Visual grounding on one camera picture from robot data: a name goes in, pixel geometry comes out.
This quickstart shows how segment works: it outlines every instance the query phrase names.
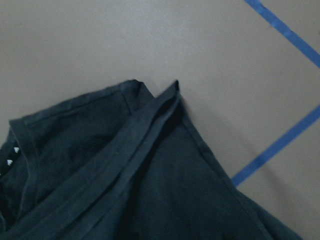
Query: black t-shirt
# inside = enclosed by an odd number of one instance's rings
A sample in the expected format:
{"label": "black t-shirt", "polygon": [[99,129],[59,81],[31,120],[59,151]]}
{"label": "black t-shirt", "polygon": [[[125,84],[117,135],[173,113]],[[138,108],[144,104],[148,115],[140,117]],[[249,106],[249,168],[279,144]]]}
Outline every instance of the black t-shirt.
{"label": "black t-shirt", "polygon": [[128,80],[9,121],[0,240],[300,240],[240,193],[178,82]]}

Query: floor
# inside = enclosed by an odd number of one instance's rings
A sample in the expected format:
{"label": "floor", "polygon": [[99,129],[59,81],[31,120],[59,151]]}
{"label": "floor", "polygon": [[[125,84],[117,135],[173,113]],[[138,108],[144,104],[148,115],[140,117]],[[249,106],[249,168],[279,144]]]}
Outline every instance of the floor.
{"label": "floor", "polygon": [[[319,0],[261,0],[320,52]],[[230,177],[320,104],[320,70],[244,0],[0,0],[0,142],[9,119],[128,79],[175,79]],[[238,189],[320,239],[320,121]]]}

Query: gray floor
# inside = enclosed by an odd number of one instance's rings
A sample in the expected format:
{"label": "gray floor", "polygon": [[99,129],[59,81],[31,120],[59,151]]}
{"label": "gray floor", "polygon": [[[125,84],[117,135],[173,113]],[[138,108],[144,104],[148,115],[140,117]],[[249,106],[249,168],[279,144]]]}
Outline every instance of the gray floor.
{"label": "gray floor", "polygon": [[[320,51],[318,0],[263,0]],[[232,177],[320,104],[320,71],[244,0],[0,0],[0,142],[8,120],[127,79],[173,80]],[[320,239],[320,122],[239,186]]]}

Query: blue tape line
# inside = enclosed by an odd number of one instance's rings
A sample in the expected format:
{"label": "blue tape line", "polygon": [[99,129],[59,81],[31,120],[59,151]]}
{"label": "blue tape line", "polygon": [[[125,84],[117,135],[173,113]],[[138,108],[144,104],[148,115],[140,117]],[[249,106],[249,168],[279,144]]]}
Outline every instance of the blue tape line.
{"label": "blue tape line", "polygon": [[245,0],[258,14],[267,20],[286,39],[288,39],[297,49],[299,49],[308,59],[320,68],[320,54],[316,52],[308,43],[293,32],[283,21],[267,9],[259,0]]}
{"label": "blue tape line", "polygon": [[298,135],[310,127],[317,119],[320,118],[320,105],[317,106],[312,112],[305,116],[294,127],[287,131],[277,141],[270,145],[264,152],[257,156],[252,162],[245,166],[239,173],[237,173],[231,180],[237,187],[250,175],[262,167],[273,156],[280,152],[285,146],[292,142]]}

